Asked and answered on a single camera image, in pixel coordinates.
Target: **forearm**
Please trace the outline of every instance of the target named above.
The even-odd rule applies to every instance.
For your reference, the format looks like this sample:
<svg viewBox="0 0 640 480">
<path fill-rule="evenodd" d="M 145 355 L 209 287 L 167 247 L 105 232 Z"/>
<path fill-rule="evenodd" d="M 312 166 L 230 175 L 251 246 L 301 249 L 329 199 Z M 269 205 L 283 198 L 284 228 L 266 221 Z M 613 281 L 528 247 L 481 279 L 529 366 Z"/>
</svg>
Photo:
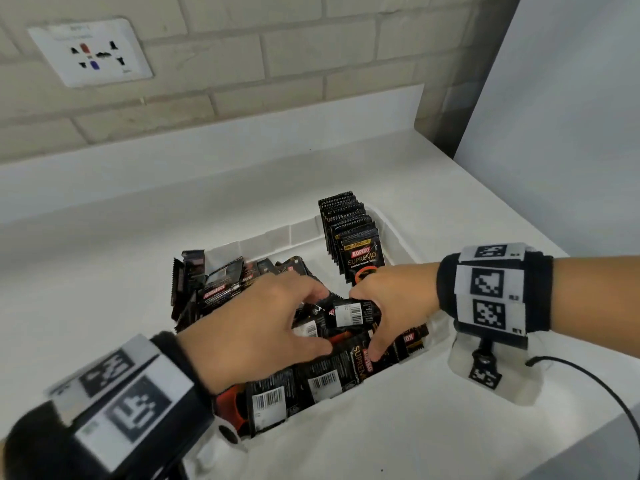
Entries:
<svg viewBox="0 0 640 480">
<path fill-rule="evenodd" d="M 640 257 L 556 259 L 551 327 L 640 357 Z"/>
</svg>

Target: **white outlet plate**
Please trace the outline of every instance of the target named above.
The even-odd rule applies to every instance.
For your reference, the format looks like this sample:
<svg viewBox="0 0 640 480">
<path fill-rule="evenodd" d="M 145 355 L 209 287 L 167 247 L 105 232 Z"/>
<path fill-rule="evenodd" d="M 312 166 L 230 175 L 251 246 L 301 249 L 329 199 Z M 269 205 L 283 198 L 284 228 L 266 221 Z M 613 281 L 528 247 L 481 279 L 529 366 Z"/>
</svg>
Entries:
<svg viewBox="0 0 640 480">
<path fill-rule="evenodd" d="M 29 34 L 69 88 L 153 77 L 124 18 L 32 27 Z"/>
</svg>

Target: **gray wall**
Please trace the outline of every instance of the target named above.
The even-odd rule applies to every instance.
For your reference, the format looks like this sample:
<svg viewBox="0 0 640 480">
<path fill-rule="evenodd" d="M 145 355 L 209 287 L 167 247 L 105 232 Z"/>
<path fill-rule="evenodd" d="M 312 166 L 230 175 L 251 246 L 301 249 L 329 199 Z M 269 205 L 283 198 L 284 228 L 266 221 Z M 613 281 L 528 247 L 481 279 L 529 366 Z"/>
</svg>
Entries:
<svg viewBox="0 0 640 480">
<path fill-rule="evenodd" d="M 521 0 L 455 160 L 571 255 L 640 253 L 640 0 Z"/>
</svg>

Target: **pile of coffee sachets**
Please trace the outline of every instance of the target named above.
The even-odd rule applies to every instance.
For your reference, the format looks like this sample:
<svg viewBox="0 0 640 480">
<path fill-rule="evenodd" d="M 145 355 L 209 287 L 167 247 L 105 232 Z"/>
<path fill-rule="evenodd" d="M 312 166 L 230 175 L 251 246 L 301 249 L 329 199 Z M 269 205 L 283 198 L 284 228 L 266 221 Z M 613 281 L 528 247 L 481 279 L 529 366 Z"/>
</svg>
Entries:
<svg viewBox="0 0 640 480">
<path fill-rule="evenodd" d="M 355 285 L 384 266 L 376 223 L 352 192 L 323 199 L 318 205 L 327 252 L 348 283 Z M 172 318 L 176 331 L 212 313 L 261 275 L 285 271 L 317 280 L 300 256 L 275 264 L 268 258 L 245 261 L 238 257 L 206 274 L 204 251 L 184 251 L 182 261 L 173 262 Z M 346 299 L 333 292 L 315 305 L 300 304 L 292 323 L 293 333 L 329 339 L 332 354 L 295 364 L 261 381 L 229 388 L 216 398 L 217 414 L 231 422 L 241 436 L 255 436 L 361 384 L 423 347 L 426 325 L 407 330 L 378 362 L 370 361 L 367 349 L 380 320 L 380 309 L 372 301 Z"/>
</svg>

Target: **black cable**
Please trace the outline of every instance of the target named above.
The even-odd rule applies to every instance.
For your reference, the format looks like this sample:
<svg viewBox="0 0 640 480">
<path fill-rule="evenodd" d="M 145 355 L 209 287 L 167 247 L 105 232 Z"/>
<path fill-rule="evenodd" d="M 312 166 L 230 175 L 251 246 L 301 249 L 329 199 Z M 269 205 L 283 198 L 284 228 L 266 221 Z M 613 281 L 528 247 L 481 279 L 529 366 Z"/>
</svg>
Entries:
<svg viewBox="0 0 640 480">
<path fill-rule="evenodd" d="M 604 387 L 604 389 L 610 395 L 613 396 L 613 399 L 616 400 L 616 402 L 622 408 L 622 411 L 624 411 L 625 414 L 627 415 L 627 417 L 629 418 L 629 422 L 631 423 L 631 426 L 633 426 L 634 431 L 636 432 L 636 437 L 638 439 L 638 446 L 640 446 L 640 426 L 638 426 L 638 423 L 637 423 L 636 418 L 634 417 L 633 413 L 629 410 L 627 405 L 622 402 L 622 399 L 620 399 L 620 396 L 617 395 L 615 392 L 613 392 L 611 387 L 609 387 L 606 384 L 604 384 L 604 382 L 601 379 L 599 379 L 598 377 L 596 377 L 595 375 L 593 375 L 592 373 L 587 371 L 585 368 L 580 367 L 579 365 L 576 365 L 573 362 L 569 362 L 568 360 L 561 359 L 561 358 L 558 358 L 558 357 L 551 357 L 551 356 L 548 356 L 548 355 L 540 355 L 540 356 L 537 356 L 537 357 L 530 358 L 528 361 L 525 362 L 525 365 L 528 366 L 528 367 L 532 367 L 533 365 L 537 364 L 538 362 L 540 362 L 542 360 L 553 360 L 555 362 L 560 362 L 560 363 L 564 363 L 566 365 L 569 365 L 572 368 L 587 374 L 591 379 L 593 379 L 598 384 L 600 384 L 602 387 Z M 638 472 L 637 478 L 638 478 L 638 480 L 640 480 L 640 472 Z"/>
</svg>

